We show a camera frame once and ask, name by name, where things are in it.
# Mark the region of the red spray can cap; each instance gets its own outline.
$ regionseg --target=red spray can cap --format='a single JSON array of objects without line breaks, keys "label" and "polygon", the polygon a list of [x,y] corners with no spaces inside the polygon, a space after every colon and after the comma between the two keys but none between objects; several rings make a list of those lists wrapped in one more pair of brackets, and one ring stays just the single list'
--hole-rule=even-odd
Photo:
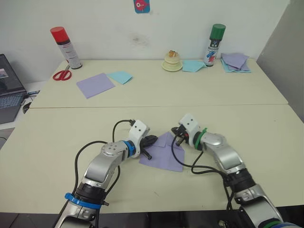
[{"label": "red spray can cap", "polygon": [[51,33],[57,43],[65,42],[69,40],[67,32],[64,27],[54,27],[51,28]]}]

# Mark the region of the laptop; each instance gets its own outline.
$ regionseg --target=laptop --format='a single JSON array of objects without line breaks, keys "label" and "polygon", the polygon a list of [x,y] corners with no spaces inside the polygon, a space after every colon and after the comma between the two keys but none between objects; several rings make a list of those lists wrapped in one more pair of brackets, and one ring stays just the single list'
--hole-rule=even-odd
[{"label": "laptop", "polygon": [[15,120],[26,94],[5,55],[0,54],[0,124]]}]

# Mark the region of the spray can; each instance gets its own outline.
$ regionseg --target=spray can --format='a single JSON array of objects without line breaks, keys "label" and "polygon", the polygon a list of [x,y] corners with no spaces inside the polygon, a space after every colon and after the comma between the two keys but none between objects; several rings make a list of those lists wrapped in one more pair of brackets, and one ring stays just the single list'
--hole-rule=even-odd
[{"label": "spray can", "polygon": [[211,67],[217,57],[220,42],[223,39],[226,26],[222,24],[214,24],[210,34],[210,45],[204,56],[204,63],[206,66]]},{"label": "spray can", "polygon": [[78,69],[82,67],[78,55],[67,35],[64,27],[51,28],[51,33],[58,44],[63,56],[66,58],[68,64],[72,69]]}]

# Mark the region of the laptop keyboard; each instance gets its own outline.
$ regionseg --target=laptop keyboard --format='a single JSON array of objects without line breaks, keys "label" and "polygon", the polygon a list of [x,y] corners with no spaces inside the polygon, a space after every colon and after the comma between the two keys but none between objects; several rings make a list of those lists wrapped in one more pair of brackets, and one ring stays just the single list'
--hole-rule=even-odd
[{"label": "laptop keyboard", "polygon": [[14,107],[20,105],[22,101],[22,95],[13,95],[13,96],[6,96],[0,97],[0,109]]}]

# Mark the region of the stack of cloths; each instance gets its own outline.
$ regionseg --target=stack of cloths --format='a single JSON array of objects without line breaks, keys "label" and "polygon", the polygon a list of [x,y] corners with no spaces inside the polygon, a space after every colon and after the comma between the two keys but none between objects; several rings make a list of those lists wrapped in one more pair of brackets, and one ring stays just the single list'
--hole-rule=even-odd
[{"label": "stack of cloths", "polygon": [[250,73],[250,69],[247,66],[247,59],[249,56],[245,56],[241,53],[224,54],[220,61],[223,64],[226,72],[238,72],[238,73]]}]

